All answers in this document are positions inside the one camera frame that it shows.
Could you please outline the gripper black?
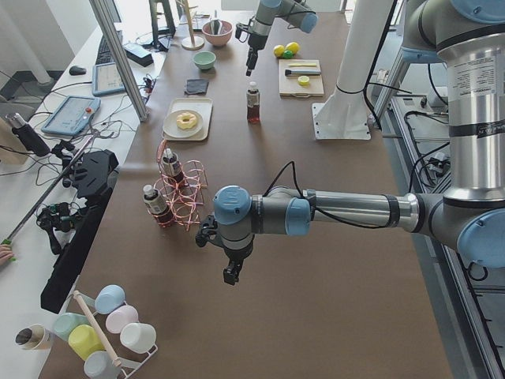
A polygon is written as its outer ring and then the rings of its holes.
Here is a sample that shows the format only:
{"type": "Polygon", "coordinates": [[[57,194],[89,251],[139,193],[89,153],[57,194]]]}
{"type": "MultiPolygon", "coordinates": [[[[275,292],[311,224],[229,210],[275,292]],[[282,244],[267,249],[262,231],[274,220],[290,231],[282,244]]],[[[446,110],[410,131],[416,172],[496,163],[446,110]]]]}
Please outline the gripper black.
{"type": "Polygon", "coordinates": [[[208,242],[223,249],[229,258],[228,265],[223,269],[223,280],[227,284],[239,282],[239,276],[244,259],[253,251],[253,234],[247,233],[241,237],[226,237],[225,227],[220,225],[213,215],[207,216],[201,223],[195,236],[196,245],[204,247],[208,242]]]}
{"type": "Polygon", "coordinates": [[[253,22],[251,24],[236,24],[235,38],[244,43],[245,38],[241,35],[245,33],[248,36],[249,52],[246,62],[246,76],[250,77],[253,70],[256,68],[258,59],[258,51],[263,50],[267,43],[268,26],[260,22],[253,22]]]}

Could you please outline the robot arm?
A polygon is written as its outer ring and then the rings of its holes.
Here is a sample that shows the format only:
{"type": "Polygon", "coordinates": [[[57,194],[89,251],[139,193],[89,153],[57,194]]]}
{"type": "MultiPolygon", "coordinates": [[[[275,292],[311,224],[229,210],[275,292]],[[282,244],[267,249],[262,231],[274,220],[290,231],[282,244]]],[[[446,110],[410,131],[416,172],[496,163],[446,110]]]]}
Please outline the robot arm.
{"type": "Polygon", "coordinates": [[[235,38],[241,39],[241,35],[245,33],[245,40],[249,45],[245,73],[247,77],[250,77],[256,68],[259,52],[265,48],[271,27],[277,18],[304,33],[310,33],[319,20],[306,1],[261,0],[256,13],[247,24],[236,24],[235,38]]]}
{"type": "Polygon", "coordinates": [[[314,220],[368,229],[400,227],[434,238],[486,268],[504,265],[504,4],[409,1],[401,52],[447,66],[451,184],[402,197],[269,186],[250,195],[226,186],[200,224],[196,244],[228,256],[235,284],[258,234],[305,235],[314,220]]]}

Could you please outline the person's right hand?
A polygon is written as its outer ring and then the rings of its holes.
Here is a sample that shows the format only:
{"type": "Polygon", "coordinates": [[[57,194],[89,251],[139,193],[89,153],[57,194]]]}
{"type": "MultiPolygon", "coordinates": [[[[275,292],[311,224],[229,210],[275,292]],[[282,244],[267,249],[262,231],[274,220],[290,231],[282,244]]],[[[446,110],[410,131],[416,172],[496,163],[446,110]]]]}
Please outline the person's right hand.
{"type": "Polygon", "coordinates": [[[7,264],[12,258],[14,254],[9,244],[1,244],[0,245],[0,266],[4,266],[7,264]]]}

